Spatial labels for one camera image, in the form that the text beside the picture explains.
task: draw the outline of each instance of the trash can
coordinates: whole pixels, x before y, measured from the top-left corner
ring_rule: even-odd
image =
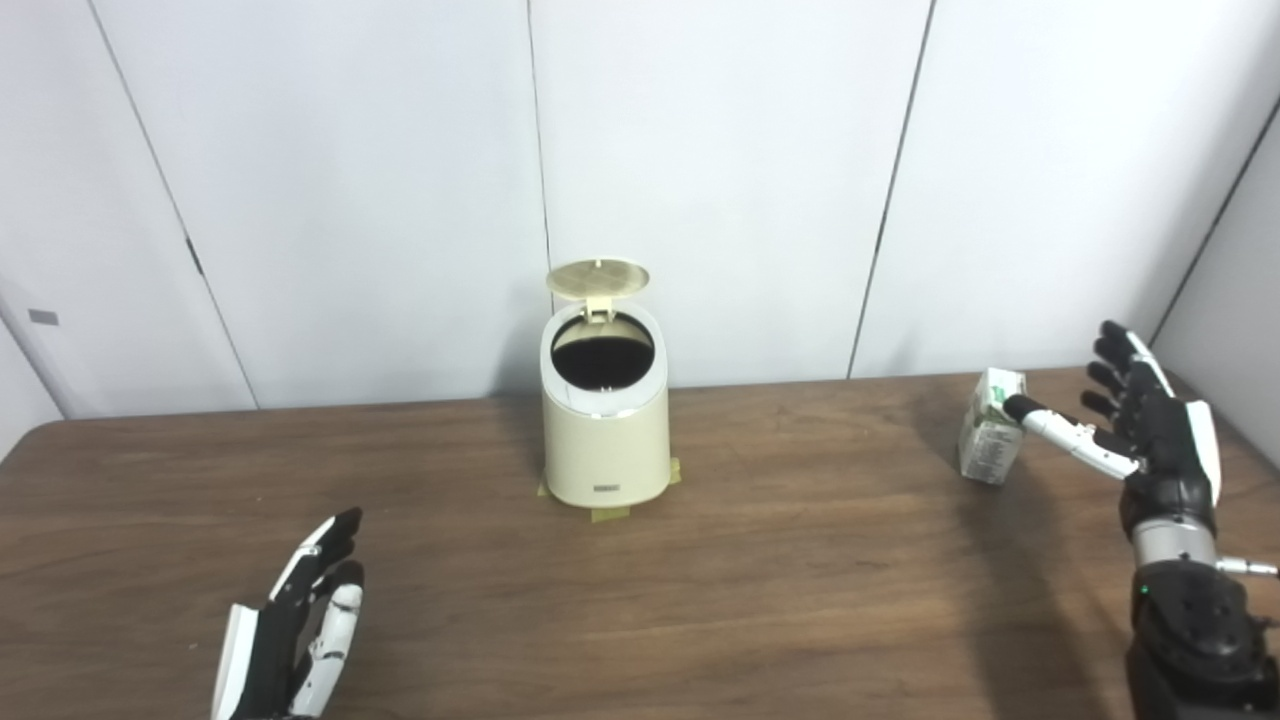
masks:
[[[667,347],[653,315],[622,299],[649,273],[594,259],[547,275],[571,304],[543,329],[539,347],[547,489],[577,507],[626,507],[671,480]]]

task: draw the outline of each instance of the robotic hand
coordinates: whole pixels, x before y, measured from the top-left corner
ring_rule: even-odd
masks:
[[[1085,407],[1112,432],[1015,395],[1005,413],[1092,468],[1123,480],[1120,524],[1134,551],[1125,657],[1138,720],[1280,719],[1268,621],[1249,615],[1244,587],[1226,573],[1280,577],[1274,565],[1217,555],[1213,509],[1221,492],[1213,418],[1203,401],[1175,397],[1142,340],[1112,322],[1094,343],[1088,375],[1108,395]]]
[[[262,610],[232,605],[212,720],[283,720],[324,712],[347,660],[364,598],[364,568],[352,560],[339,564],[356,550],[360,518],[360,509],[352,507],[302,541]],[[316,637],[294,666],[311,605],[325,598]]]

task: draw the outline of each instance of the wood grain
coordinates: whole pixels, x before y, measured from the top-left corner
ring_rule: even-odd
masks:
[[[0,715],[207,717],[228,606],[361,505],[333,720],[1129,717],[1117,486],[1038,438],[960,479],[975,380],[675,392],[685,482],[598,525],[535,496],[536,400],[45,425],[0,465]],[[1220,547],[1275,559],[1277,474],[1220,434]]]

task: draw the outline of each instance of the yellow tape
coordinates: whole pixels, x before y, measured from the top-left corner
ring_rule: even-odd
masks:
[[[678,486],[685,478],[680,474],[680,459],[671,459],[671,479],[668,486]],[[538,483],[538,497],[552,497],[552,491],[547,488],[547,479]],[[631,516],[631,507],[604,507],[591,510],[591,523],[604,523],[605,520],[621,520]]]
[[[631,507],[596,507],[591,510],[591,523],[621,520],[631,516]]]

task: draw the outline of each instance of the white partition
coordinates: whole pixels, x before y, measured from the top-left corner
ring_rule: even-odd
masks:
[[[252,407],[87,4],[0,3],[0,310],[67,413]]]
[[[522,0],[97,8],[262,406],[534,387]]]
[[[925,0],[532,0],[553,264],[653,273],[677,386],[842,378]]]
[[[852,375],[1149,334],[1280,95],[1271,0],[943,0]]]
[[[1277,281],[1280,123],[1272,122],[1155,350],[1280,465]]]
[[[28,430],[61,419],[9,329],[0,325],[0,460]]]

